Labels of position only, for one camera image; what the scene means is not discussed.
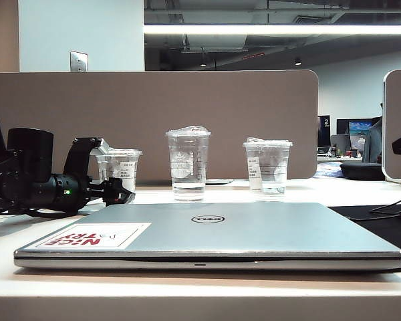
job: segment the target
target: laptop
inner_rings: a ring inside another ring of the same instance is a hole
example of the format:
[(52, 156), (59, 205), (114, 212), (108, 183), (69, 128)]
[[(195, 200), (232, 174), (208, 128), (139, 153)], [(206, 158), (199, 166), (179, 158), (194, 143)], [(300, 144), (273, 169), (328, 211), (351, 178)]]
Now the laptop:
[(317, 203), (111, 205), (14, 253), (53, 269), (388, 270), (401, 249)]

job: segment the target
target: exposed ceiling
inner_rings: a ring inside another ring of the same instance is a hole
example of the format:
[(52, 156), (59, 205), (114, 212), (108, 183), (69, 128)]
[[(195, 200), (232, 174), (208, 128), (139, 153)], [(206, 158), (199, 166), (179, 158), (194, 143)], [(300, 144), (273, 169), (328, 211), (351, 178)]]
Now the exposed ceiling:
[[(144, 0), (145, 24), (401, 25), (401, 0)], [(148, 70), (302, 68), (401, 50), (401, 36), (145, 35)]]

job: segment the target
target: clear plastic cup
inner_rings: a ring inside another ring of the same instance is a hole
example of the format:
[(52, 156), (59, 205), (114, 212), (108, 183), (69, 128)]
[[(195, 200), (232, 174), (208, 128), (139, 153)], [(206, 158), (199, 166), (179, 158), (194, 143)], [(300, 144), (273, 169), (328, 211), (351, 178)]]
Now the clear plastic cup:
[(247, 138), (243, 146), (247, 151), (250, 190), (259, 196), (282, 197), (287, 185), (288, 140)]
[(116, 177), (122, 179), (122, 186), (125, 189), (134, 192), (136, 168), (140, 155), (142, 151), (138, 149), (115, 148), (109, 148), (105, 155), (96, 155), (100, 181)]
[(205, 191), (209, 132), (202, 126), (189, 126), (166, 132), (172, 190), (177, 201), (200, 201)]

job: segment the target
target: mouse pad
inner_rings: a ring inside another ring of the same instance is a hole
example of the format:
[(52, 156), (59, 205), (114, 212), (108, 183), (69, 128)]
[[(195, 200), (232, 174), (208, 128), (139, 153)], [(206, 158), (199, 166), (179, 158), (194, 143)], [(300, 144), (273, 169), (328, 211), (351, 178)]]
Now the mouse pad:
[[(369, 217), (383, 216), (370, 213), (370, 210), (379, 206), (381, 205), (337, 206), (329, 208), (345, 217), (366, 219)], [(399, 210), (401, 209), (401, 205), (395, 205), (392, 208)], [(389, 219), (377, 219), (373, 221), (355, 221), (355, 223), (361, 225), (363, 228), (371, 231), (372, 233), (380, 236), (382, 239), (385, 239), (401, 249), (401, 216), (392, 217)]]

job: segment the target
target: fluorescent light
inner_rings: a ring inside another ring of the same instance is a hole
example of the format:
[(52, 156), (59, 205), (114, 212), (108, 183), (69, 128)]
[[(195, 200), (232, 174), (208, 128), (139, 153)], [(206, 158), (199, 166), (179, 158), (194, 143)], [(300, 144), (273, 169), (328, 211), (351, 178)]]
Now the fluorescent light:
[(401, 25), (145, 25), (156, 35), (401, 35)]

